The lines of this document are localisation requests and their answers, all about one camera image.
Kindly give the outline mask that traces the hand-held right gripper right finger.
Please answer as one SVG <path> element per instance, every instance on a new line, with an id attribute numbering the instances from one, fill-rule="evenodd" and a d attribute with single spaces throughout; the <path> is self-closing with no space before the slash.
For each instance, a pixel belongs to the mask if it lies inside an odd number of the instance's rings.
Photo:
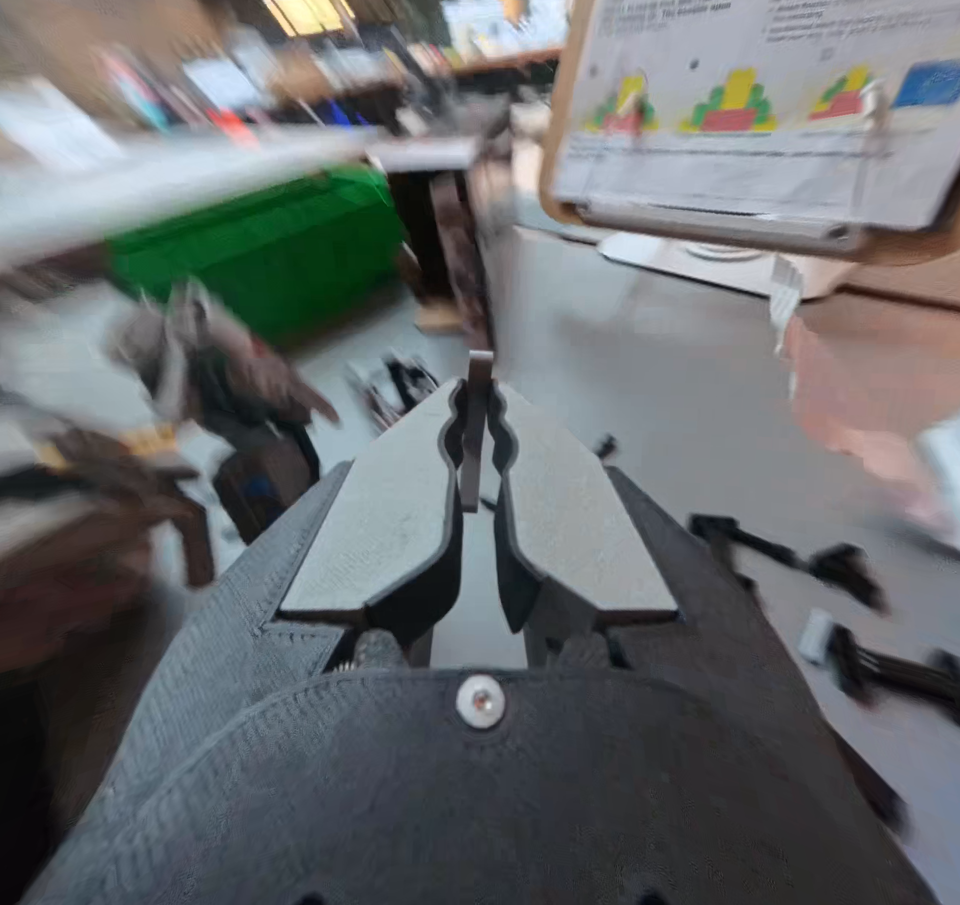
<path id="1" fill-rule="evenodd" d="M 679 613 L 601 459 L 507 384 L 490 395 L 499 601 L 514 634 L 574 635 Z"/>

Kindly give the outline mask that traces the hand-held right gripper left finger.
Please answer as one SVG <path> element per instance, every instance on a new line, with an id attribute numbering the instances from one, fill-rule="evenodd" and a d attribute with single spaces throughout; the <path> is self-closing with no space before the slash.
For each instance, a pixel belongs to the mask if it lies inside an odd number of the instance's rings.
<path id="1" fill-rule="evenodd" d="M 461 583 L 464 381 L 452 378 L 348 468 L 277 613 L 418 643 Z"/>

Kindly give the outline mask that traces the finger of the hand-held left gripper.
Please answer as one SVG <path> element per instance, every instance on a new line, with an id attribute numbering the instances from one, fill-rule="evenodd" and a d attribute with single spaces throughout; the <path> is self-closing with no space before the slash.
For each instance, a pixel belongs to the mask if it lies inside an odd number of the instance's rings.
<path id="1" fill-rule="evenodd" d="M 314 416 L 342 423 L 327 397 L 228 311 L 198 312 L 197 391 L 208 422 L 218 415 L 246 427 L 306 427 Z"/>

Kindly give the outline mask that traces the person's left forearm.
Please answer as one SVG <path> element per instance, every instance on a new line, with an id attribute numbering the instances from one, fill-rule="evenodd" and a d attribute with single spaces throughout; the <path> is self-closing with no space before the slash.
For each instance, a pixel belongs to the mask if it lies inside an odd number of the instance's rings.
<path id="1" fill-rule="evenodd" d="M 181 487 L 198 477 L 168 423 L 118 436 L 2 425 L 2 675 L 41 666 L 134 605 L 156 527 L 177 533 L 188 587 L 214 581 L 207 510 Z"/>

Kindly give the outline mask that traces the grey spiked lego vehicle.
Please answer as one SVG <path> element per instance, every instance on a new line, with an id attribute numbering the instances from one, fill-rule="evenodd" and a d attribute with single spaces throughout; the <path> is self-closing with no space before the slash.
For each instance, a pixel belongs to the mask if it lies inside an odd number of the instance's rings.
<path id="1" fill-rule="evenodd" d="M 369 369 L 350 363 L 343 377 L 378 434 L 392 428 L 439 387 L 419 358 L 397 351 L 383 355 Z"/>

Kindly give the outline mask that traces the small white lego piece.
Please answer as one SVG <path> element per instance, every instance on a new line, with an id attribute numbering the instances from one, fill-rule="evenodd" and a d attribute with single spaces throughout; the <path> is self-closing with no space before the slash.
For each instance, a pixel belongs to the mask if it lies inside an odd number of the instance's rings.
<path id="1" fill-rule="evenodd" d="M 822 608 L 811 609 L 798 639 L 800 657 L 816 668 L 825 668 L 837 623 Z"/>

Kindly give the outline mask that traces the black angled lego assembly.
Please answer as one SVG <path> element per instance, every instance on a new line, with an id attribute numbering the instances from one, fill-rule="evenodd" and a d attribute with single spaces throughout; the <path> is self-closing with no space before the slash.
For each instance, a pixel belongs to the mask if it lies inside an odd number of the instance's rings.
<path id="1" fill-rule="evenodd" d="M 745 548 L 793 571 L 809 575 L 820 583 L 844 592 L 861 606 L 888 610 L 886 595 L 870 573 L 865 552 L 851 543 L 839 543 L 803 556 L 786 544 L 756 535 L 732 516 L 693 513 L 686 523 L 688 532 L 700 539 L 714 562 L 732 576 L 751 598 L 758 598 L 758 587 L 750 576 L 738 569 L 736 551 Z"/>

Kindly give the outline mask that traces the green plastic bin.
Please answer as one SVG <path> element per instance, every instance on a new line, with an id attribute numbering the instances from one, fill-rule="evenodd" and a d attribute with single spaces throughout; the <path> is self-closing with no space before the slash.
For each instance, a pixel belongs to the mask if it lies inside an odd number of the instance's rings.
<path id="1" fill-rule="evenodd" d="M 387 178 L 333 167 L 106 242 L 114 284 L 166 302 L 198 282 L 261 339 L 286 346 L 398 279 L 405 237 Z"/>

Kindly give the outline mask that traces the white background table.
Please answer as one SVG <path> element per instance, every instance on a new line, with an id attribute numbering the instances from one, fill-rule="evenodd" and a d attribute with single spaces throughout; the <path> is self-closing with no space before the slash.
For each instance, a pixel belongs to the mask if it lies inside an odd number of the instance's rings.
<path id="1" fill-rule="evenodd" d="M 2 175 L 2 271 L 338 166 L 385 173 L 468 169 L 480 135 L 400 138 L 374 127 L 285 126 L 234 143 L 219 136 L 139 144 L 87 171 Z"/>

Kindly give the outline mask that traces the white stand base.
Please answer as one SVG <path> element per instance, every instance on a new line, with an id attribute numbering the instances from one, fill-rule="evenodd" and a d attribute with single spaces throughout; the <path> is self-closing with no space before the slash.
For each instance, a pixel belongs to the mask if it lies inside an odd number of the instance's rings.
<path id="1" fill-rule="evenodd" d="M 755 248 L 665 239 L 617 232 L 602 239 L 598 253 L 618 265 L 769 298 L 777 254 Z M 801 279 L 801 300 L 824 299 L 848 281 L 858 265 L 835 259 L 782 253 Z"/>

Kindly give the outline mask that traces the white perforated paper strip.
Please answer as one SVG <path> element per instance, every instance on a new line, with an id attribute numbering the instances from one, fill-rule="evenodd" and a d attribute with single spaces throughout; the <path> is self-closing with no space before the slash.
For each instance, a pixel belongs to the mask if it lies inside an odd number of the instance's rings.
<path id="1" fill-rule="evenodd" d="M 784 351 L 787 329 L 803 300 L 804 290 L 804 276 L 793 261 L 775 254 L 771 270 L 769 323 L 774 334 L 774 353 L 778 356 Z"/>

